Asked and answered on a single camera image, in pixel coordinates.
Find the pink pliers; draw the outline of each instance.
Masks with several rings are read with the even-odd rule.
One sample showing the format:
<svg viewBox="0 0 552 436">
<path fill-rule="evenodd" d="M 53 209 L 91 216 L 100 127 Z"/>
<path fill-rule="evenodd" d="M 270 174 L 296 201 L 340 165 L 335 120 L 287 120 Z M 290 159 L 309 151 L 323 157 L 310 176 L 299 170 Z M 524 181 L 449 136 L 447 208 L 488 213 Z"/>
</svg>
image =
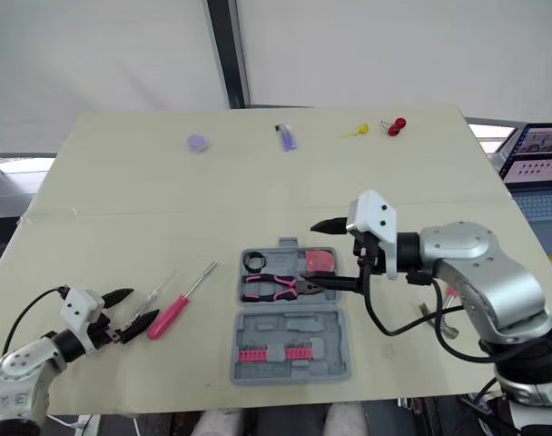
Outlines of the pink pliers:
<svg viewBox="0 0 552 436">
<path fill-rule="evenodd" d="M 278 300 L 296 300 L 299 294 L 317 293 L 324 288 L 312 282 L 298 282 L 296 277 L 291 275 L 254 274 L 243 276 L 244 283 L 269 282 L 283 284 L 286 289 L 270 295 L 258 295 L 256 293 L 245 293 L 241 300 L 243 302 L 276 302 Z"/>
</svg>

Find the gray plastic case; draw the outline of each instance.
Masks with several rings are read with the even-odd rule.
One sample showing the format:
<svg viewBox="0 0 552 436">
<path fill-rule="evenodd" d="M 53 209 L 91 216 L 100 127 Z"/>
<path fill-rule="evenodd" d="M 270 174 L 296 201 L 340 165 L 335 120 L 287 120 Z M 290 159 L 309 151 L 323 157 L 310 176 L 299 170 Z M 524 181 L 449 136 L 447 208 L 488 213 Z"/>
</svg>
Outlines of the gray plastic case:
<svg viewBox="0 0 552 436">
<path fill-rule="evenodd" d="M 252 275 L 243 266 L 249 252 L 266 257 L 261 273 L 294 275 L 302 280 L 306 270 L 304 252 L 326 250 L 332 253 L 335 273 L 338 259 L 329 247 L 298 247 L 296 238 L 281 238 L 280 248 L 244 250 L 240 277 Z M 244 293 L 273 294 L 284 287 L 276 283 L 245 283 L 239 280 L 238 301 L 244 310 L 235 324 L 231 377 L 234 384 L 290 384 L 335 382 L 350 377 L 350 355 L 344 316 L 336 303 L 340 293 L 325 290 L 299 295 L 293 301 L 242 302 Z M 285 346 L 309 344 L 311 360 L 286 360 Z M 240 349 L 265 348 L 268 362 L 239 362 Z"/>
</svg>

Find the laptop screen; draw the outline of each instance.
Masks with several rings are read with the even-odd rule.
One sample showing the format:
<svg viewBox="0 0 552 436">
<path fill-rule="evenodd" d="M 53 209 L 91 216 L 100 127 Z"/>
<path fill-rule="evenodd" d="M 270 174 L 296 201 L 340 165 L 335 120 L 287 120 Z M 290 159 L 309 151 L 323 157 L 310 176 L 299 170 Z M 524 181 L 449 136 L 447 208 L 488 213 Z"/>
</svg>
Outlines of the laptop screen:
<svg viewBox="0 0 552 436">
<path fill-rule="evenodd" d="M 552 187 L 552 124 L 528 124 L 500 176 L 508 188 Z"/>
</svg>

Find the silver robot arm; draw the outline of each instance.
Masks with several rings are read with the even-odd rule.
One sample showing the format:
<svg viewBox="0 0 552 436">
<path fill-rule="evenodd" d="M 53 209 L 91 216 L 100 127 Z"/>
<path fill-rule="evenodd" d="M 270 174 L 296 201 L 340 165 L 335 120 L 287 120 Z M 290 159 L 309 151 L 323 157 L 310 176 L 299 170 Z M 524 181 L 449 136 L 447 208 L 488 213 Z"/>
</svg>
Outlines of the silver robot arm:
<svg viewBox="0 0 552 436">
<path fill-rule="evenodd" d="M 66 365 L 107 343 L 127 343 L 144 332 L 159 313 L 145 313 L 127 329 L 114 330 L 102 310 L 122 301 L 132 289 L 120 289 L 102 297 L 89 290 L 68 287 L 56 290 L 64 298 L 60 314 L 67 329 L 49 332 L 0 359 L 0 435 L 40 434 L 49 405 L 50 383 Z"/>
<path fill-rule="evenodd" d="M 527 406 L 552 406 L 552 318 L 544 292 L 529 271 L 500 249 L 489 229 L 458 222 L 398 233 L 397 212 L 374 191 L 354 201 L 347 218 L 323 221 L 311 229 L 354 236 L 360 277 L 322 275 L 308 280 L 362 293 L 366 305 L 370 289 L 363 271 L 387 274 L 391 280 L 397 273 L 410 272 L 443 280 L 458 291 L 480 337 L 479 346 L 489 356 L 478 361 L 495 363 L 502 390 Z"/>
</svg>

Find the table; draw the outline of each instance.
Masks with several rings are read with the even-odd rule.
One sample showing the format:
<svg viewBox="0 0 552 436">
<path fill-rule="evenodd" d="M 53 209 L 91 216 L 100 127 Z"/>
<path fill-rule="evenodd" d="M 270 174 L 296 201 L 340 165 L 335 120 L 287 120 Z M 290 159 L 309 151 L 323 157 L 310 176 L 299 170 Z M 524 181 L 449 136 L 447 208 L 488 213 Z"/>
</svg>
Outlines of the table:
<svg viewBox="0 0 552 436">
<path fill-rule="evenodd" d="M 404 116 L 389 138 L 379 120 Z M 282 151 L 274 125 L 290 122 L 299 149 Z M 367 135 L 339 135 L 370 123 Z M 212 146 L 190 154 L 189 134 Z M 97 292 L 132 286 L 109 310 L 126 321 L 155 284 L 179 267 L 157 306 L 165 307 L 211 262 L 182 318 L 156 342 L 111 345 L 70 365 L 51 389 L 50 412 L 188 411 L 287 403 L 356 401 L 476 391 L 490 365 L 459 361 L 420 326 L 382 336 L 362 298 L 343 296 L 352 375 L 334 383 L 231 384 L 230 354 L 240 252 L 282 236 L 332 246 L 340 272 L 355 274 L 349 236 L 310 233 L 342 216 L 361 192 L 376 189 L 399 214 L 400 231 L 467 220 L 483 223 L 504 250 L 536 275 L 552 309 L 552 266 L 458 109 L 396 106 L 264 109 L 154 114 L 88 114 L 78 122 L 0 262 L 0 350 L 14 317 L 41 291 L 62 283 Z M 372 279 L 390 327 L 433 304 L 432 290 L 400 278 Z M 48 298 L 24 319 L 14 345 L 64 323 Z M 464 313 L 448 316 L 462 333 L 455 346 L 479 354 Z"/>
</svg>

